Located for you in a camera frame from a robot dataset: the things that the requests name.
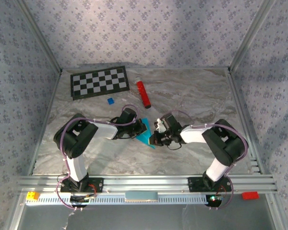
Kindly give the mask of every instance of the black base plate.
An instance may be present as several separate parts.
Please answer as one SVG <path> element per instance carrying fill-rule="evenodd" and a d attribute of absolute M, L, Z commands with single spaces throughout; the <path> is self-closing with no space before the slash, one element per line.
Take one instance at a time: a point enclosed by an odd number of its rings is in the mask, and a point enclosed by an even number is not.
<path fill-rule="evenodd" d="M 102 188 L 104 185 L 103 178 L 88 178 L 88 183 L 93 184 L 96 188 L 97 193 L 102 193 Z M 78 189 L 74 187 L 74 184 L 69 180 L 66 179 L 62 182 L 61 185 L 61 193 L 78 193 Z M 81 193 L 94 193 L 94 189 L 90 186 L 85 188 Z"/>
<path fill-rule="evenodd" d="M 202 177 L 189 177 L 188 178 L 188 186 L 189 186 L 190 193 L 218 192 L 221 185 L 226 189 L 226 192 L 231 192 L 229 179 L 226 177 L 223 177 L 221 181 L 211 190 L 208 189 L 204 185 L 204 181 Z"/>

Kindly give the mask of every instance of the wallpaper wall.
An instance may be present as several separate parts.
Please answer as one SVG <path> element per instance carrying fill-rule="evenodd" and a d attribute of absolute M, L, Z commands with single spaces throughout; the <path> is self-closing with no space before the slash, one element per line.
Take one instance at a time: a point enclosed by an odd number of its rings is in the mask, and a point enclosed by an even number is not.
<path fill-rule="evenodd" d="M 276 1 L 234 76 L 288 216 L 288 0 Z"/>
<path fill-rule="evenodd" d="M 0 229 L 25 175 L 57 76 L 13 1 L 0 1 Z"/>
<path fill-rule="evenodd" d="M 262 0 L 25 0 L 62 68 L 229 66 Z"/>

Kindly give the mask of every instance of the small blue cube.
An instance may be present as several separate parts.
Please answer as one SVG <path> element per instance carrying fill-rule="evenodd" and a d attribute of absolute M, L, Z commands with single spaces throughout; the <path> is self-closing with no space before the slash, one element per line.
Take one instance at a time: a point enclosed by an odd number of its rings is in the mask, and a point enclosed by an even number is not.
<path fill-rule="evenodd" d="M 113 100 L 112 97 L 110 97 L 110 98 L 108 99 L 108 103 L 109 103 L 109 104 L 114 104 L 114 100 Z"/>

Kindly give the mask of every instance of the black and white checkerboard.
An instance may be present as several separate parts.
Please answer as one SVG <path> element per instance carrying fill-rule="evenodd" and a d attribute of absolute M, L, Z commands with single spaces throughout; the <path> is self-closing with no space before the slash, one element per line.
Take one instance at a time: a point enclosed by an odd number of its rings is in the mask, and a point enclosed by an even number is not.
<path fill-rule="evenodd" d="M 74 100 L 130 90 L 124 66 L 71 75 Z"/>

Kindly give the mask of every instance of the red block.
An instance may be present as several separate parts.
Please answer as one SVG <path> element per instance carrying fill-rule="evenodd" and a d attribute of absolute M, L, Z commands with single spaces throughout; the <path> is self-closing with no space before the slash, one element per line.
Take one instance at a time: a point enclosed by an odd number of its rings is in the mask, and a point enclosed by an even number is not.
<path fill-rule="evenodd" d="M 245 192 L 242 193 L 243 200 L 255 200 L 259 199 L 258 192 Z"/>

